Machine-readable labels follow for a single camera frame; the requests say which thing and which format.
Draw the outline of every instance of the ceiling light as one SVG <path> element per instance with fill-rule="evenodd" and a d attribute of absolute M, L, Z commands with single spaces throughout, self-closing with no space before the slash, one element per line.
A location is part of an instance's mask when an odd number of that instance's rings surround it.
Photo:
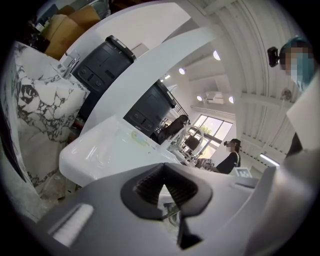
<path fill-rule="evenodd" d="M 279 163 L 277 163 L 276 161 L 274 161 L 271 158 L 267 157 L 265 154 L 261 154 L 260 157 L 262 157 L 263 159 L 267 160 L 268 162 L 270 162 L 271 164 L 273 164 L 275 166 L 279 166 Z"/>
<path fill-rule="evenodd" d="M 214 57 L 217 61 L 220 61 L 220 60 L 221 60 L 216 50 L 213 52 L 213 57 Z"/>
<path fill-rule="evenodd" d="M 181 75 L 184 75 L 186 73 L 183 68 L 179 68 L 179 72 L 180 72 Z"/>

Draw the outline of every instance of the person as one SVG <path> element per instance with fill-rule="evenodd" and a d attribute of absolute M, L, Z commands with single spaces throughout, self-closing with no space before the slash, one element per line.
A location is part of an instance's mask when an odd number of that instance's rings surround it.
<path fill-rule="evenodd" d="M 226 146 L 226 150 L 230 152 L 226 159 L 224 159 L 221 163 L 214 167 L 211 162 L 207 161 L 207 159 L 201 158 L 198 159 L 196 167 L 203 167 L 208 171 L 222 174 L 229 174 L 234 167 L 240 167 L 241 157 L 239 154 L 239 150 L 241 147 L 241 141 L 237 138 L 233 138 L 230 141 L 225 141 L 223 144 Z"/>
<path fill-rule="evenodd" d="M 268 49 L 269 65 L 275 67 L 280 63 L 280 68 L 285 71 L 287 76 L 297 85 L 303 93 L 312 81 L 318 63 L 314 58 L 311 44 L 302 37 L 296 36 L 290 39 L 279 51 L 275 47 Z M 302 150 L 302 145 L 297 133 L 292 138 L 290 149 L 286 155 L 289 157 Z"/>
<path fill-rule="evenodd" d="M 157 137 L 157 142 L 161 145 L 166 139 L 174 136 L 188 123 L 189 117 L 185 114 L 180 115 L 168 127 L 164 128 Z"/>

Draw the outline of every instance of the window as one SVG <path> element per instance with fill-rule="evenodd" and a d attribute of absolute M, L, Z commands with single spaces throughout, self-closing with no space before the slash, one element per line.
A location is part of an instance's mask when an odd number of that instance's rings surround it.
<path fill-rule="evenodd" d="M 201 144 L 201 150 L 198 153 L 198 157 L 211 158 L 227 136 L 232 125 L 233 124 L 230 122 L 201 115 L 194 123 L 194 126 L 201 129 L 204 133 L 204 139 Z M 201 134 L 197 129 L 191 128 L 189 133 L 198 140 L 200 139 Z"/>

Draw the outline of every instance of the white ceiling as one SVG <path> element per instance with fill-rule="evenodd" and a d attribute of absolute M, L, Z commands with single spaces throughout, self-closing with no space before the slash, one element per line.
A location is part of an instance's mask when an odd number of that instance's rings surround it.
<path fill-rule="evenodd" d="M 259 155 L 266 154 L 282 162 L 291 145 L 294 129 L 286 112 L 300 96 L 298 88 L 279 69 L 268 65 L 267 49 L 280 48 L 288 39 L 301 35 L 289 16 L 269 0 L 190 0 L 211 23 L 223 30 L 223 36 L 199 48 L 183 59 L 168 74 L 170 82 L 189 91 L 189 99 L 206 92 L 219 91 L 234 97 L 235 104 L 190 102 L 199 112 L 220 112 L 235 116 L 241 155 L 248 167 L 263 172 L 270 163 Z M 192 19 L 168 39 L 199 27 Z M 213 57 L 217 50 L 221 61 Z M 185 69 L 185 75 L 177 73 Z M 281 92 L 292 92 L 290 102 L 280 100 Z"/>

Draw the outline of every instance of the cardboard box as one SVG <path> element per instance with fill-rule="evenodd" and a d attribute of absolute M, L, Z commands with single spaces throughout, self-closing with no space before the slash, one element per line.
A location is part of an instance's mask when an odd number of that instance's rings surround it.
<path fill-rule="evenodd" d="M 50 40 L 45 54 L 60 60 L 68 48 L 89 28 L 98 23 L 100 18 L 91 6 L 87 6 L 69 16 L 54 15 L 42 35 Z"/>

